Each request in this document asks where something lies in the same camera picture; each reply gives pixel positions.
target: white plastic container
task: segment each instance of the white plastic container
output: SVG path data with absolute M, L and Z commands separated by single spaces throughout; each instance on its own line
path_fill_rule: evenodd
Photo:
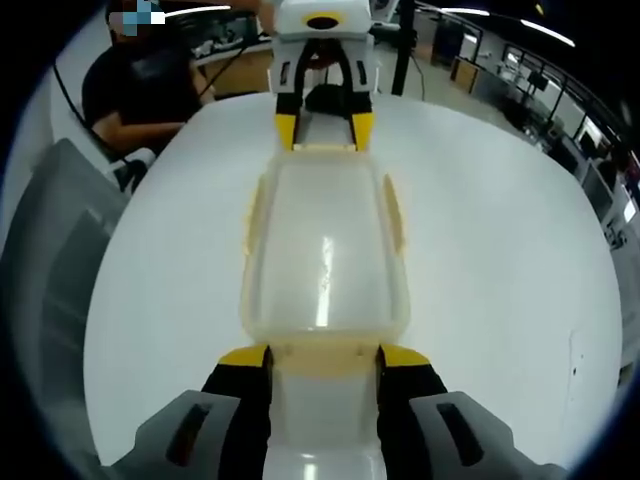
M 367 153 L 272 160 L 249 218 L 242 319 L 258 342 L 393 341 L 409 320 L 393 185 Z

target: cable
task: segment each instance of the cable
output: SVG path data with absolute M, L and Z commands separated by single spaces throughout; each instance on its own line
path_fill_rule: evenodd
M 425 97 L 424 73 L 422 73 L 422 69 L 420 68 L 420 65 L 418 64 L 418 61 L 416 60 L 416 57 L 413 56 L 413 54 L 411 54 L 411 60 L 413 60 L 413 63 L 415 64 L 416 68 L 418 69 L 418 73 L 420 74 L 420 86 L 421 86 L 421 89 L 422 89 L 422 101 L 424 102 L 424 97 Z

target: computer monitor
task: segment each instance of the computer monitor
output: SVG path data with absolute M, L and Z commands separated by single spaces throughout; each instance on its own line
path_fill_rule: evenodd
M 613 207 L 613 193 L 598 169 L 591 162 L 589 163 L 587 174 L 582 182 L 582 189 L 587 195 L 598 220 L 600 220 L 600 222 L 605 221 Z
M 596 142 L 587 132 L 584 132 L 580 138 L 580 149 L 588 158 L 596 158 L 598 156 Z
M 540 91 L 545 91 L 547 85 L 549 84 L 549 79 L 543 76 L 540 72 L 531 72 L 529 74 L 529 83 L 536 87 Z

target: desk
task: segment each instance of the desk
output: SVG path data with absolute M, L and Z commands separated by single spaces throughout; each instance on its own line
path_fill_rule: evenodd
M 239 50 L 218 52 L 196 60 L 203 67 L 207 80 L 213 78 L 227 65 Z M 216 95 L 233 95 L 246 92 L 268 92 L 267 71 L 273 62 L 271 40 L 263 40 L 247 47 L 239 58 L 220 75 L 215 82 Z
M 115 230 L 84 357 L 103 463 L 250 343 L 238 314 L 244 221 L 277 148 L 274 110 L 269 94 L 202 109 Z M 412 320 L 400 343 L 509 424 L 533 460 L 566 465 L 608 415 L 620 365 L 615 272 L 589 201 L 492 125 L 385 95 L 374 110 L 371 154 L 394 179 L 408 239 Z

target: white wall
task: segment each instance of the white wall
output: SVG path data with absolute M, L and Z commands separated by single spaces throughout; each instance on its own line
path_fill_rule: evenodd
M 0 206 L 0 252 L 9 233 L 20 198 L 31 180 L 33 169 L 53 144 L 49 121 L 51 78 L 45 76 L 26 106 L 7 158 Z
M 104 20 L 104 12 L 100 11 L 76 34 L 58 56 L 56 64 L 60 76 L 76 106 L 81 106 L 82 82 L 89 67 L 110 46 L 111 39 Z M 93 165 L 98 168 L 106 166 L 106 158 L 93 145 L 85 130 L 73 116 L 73 112 L 53 76 L 51 81 L 51 125 L 55 141 L 68 138 Z

